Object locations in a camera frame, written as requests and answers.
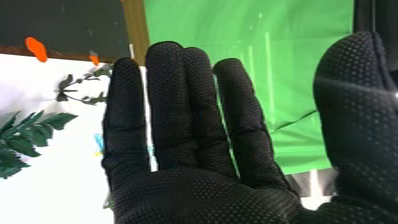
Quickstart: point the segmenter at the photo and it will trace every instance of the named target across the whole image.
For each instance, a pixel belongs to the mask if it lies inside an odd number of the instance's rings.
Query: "black panel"
[[[354,31],[377,31],[387,51],[389,70],[398,70],[398,1],[355,0]]]
[[[50,51],[99,58],[130,56],[117,0],[0,0],[0,45],[25,47],[25,37]]]

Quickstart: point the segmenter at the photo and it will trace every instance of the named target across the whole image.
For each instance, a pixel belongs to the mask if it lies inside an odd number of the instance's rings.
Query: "wooden frame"
[[[123,0],[128,38],[133,48],[133,58],[139,65],[146,64],[146,51],[149,48],[149,32],[146,23],[144,0]]]

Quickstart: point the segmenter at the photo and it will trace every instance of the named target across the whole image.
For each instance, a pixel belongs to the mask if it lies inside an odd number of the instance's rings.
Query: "green leaf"
[[[34,138],[34,131],[32,131],[32,129],[20,131],[20,133],[21,133],[21,135],[23,135],[23,137],[27,139]]]
[[[44,114],[44,110],[32,116],[30,119],[23,120],[23,122],[20,123],[23,125],[20,129],[25,129],[28,126],[32,126],[35,121],[41,119],[43,114]]]
[[[64,90],[71,82],[73,82],[73,75],[69,74],[66,80],[59,83],[59,90]]]
[[[57,95],[57,102],[67,101],[67,96],[64,93]]]
[[[43,135],[37,127],[32,127],[32,132],[34,132],[34,137],[30,139],[30,142],[35,146],[39,147],[46,147],[48,146],[48,143],[46,143],[46,136]]]
[[[16,132],[23,131],[28,126],[32,126],[34,122],[39,120],[43,116],[44,111],[41,111],[37,114],[32,113],[27,118],[21,120],[20,124],[2,133],[2,138],[9,139]]]
[[[0,168],[0,178],[7,179],[20,171],[21,168]]]
[[[55,114],[43,122],[41,124],[51,125],[53,129],[62,130],[66,123],[76,118],[76,115],[60,113]]]
[[[35,126],[37,131],[41,132],[43,136],[46,139],[53,137],[53,129],[50,125],[37,125]]]
[[[39,128],[34,126],[28,128],[28,130],[23,130],[21,131],[21,135],[23,137],[28,139],[28,141],[32,142],[32,144],[39,147],[44,147],[48,146],[48,143],[46,143],[46,137],[39,131]]]
[[[25,139],[23,136],[12,136],[12,138],[5,141],[9,148],[25,154],[30,157],[37,157],[41,154],[34,150],[32,143]]]
[[[0,129],[0,134],[12,128],[14,123],[16,123],[16,115],[18,114],[20,114],[20,112],[14,113],[14,115],[12,115],[12,117],[11,117],[9,121],[7,121],[2,129]]]
[[[21,161],[16,153],[5,149],[0,150],[0,168],[23,168],[28,164]]]
[[[83,101],[82,103],[83,103],[83,104],[89,104],[89,105],[92,105],[92,106],[96,106],[96,102],[94,102],[92,100]]]

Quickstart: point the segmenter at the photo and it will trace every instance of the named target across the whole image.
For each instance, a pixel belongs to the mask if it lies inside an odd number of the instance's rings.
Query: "textured glove surface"
[[[377,35],[346,37],[318,67],[314,98],[339,176],[338,196],[316,211],[300,206],[274,161],[240,61],[226,59],[211,71],[206,53],[163,42],[149,48],[146,68],[156,172],[147,162],[142,78],[128,58],[115,62],[108,90],[103,168],[115,223],[398,223],[394,83]]]

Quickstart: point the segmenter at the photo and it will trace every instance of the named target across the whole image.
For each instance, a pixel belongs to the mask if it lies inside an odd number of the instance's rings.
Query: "gloved hand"
[[[316,211],[300,205],[274,161],[240,61],[220,61],[211,71],[206,53],[172,42],[149,48],[146,59],[158,171],[149,171],[147,162],[140,71],[133,60],[123,58],[114,65],[103,120],[115,223],[396,224],[398,101],[377,35],[346,37],[318,67],[314,99],[339,176],[338,196]]]

